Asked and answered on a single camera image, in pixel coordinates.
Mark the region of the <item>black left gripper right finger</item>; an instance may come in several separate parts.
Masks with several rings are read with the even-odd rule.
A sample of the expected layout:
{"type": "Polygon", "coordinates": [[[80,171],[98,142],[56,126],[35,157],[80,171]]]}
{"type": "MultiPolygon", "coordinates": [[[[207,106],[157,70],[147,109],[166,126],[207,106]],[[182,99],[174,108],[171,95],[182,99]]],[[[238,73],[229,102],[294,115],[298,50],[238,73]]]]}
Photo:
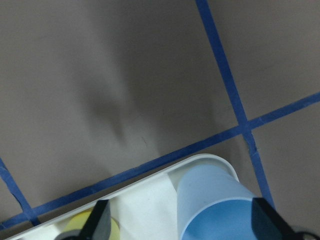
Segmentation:
{"type": "Polygon", "coordinates": [[[251,228],[257,240],[300,239],[300,235],[262,197],[252,199],[251,228]]]}

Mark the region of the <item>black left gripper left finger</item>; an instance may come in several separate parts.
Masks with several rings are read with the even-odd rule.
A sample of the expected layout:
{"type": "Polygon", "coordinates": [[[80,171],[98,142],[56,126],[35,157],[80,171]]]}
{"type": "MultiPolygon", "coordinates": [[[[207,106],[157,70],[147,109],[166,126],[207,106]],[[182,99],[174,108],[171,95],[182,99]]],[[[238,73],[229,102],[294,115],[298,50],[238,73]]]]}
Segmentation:
{"type": "Polygon", "coordinates": [[[80,240],[108,240],[111,235],[109,200],[98,200],[79,233],[80,240]]]}

